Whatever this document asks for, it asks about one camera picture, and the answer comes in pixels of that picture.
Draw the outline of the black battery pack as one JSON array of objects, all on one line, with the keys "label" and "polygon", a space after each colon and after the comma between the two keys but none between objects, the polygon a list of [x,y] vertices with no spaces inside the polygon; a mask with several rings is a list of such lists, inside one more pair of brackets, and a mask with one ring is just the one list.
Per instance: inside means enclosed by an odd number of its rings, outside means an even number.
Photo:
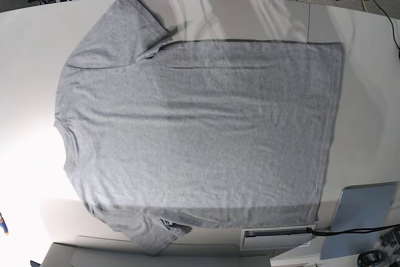
[{"label": "black battery pack", "polygon": [[372,250],[361,253],[357,257],[358,267],[377,266],[385,260],[385,254],[380,250]]}]

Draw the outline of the grey T-shirt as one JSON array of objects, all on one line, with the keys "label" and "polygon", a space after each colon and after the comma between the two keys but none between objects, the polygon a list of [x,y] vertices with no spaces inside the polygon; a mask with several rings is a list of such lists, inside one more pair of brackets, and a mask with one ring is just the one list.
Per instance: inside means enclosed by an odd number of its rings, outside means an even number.
[{"label": "grey T-shirt", "polygon": [[142,1],[116,0],[59,78],[64,170],[151,255],[192,228],[311,224],[342,71],[340,43],[173,42]]}]

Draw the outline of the blue-grey board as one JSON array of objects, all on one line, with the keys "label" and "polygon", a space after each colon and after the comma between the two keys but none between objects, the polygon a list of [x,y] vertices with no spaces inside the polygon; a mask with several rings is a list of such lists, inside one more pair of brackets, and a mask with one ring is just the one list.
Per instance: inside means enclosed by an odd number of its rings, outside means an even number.
[{"label": "blue-grey board", "polygon": [[[343,232],[383,225],[391,207],[396,183],[380,183],[344,188],[330,230]],[[340,234],[326,238],[319,259],[334,259],[369,251],[377,233]]]}]

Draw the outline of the orange blue tool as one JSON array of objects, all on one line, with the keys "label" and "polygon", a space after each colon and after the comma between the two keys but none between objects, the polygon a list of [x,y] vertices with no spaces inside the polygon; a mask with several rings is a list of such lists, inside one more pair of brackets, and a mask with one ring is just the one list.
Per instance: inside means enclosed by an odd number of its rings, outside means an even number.
[{"label": "orange blue tool", "polygon": [[9,234],[8,227],[6,225],[6,222],[5,222],[2,214],[0,214],[0,227],[4,231],[4,234],[6,234],[6,235]]}]

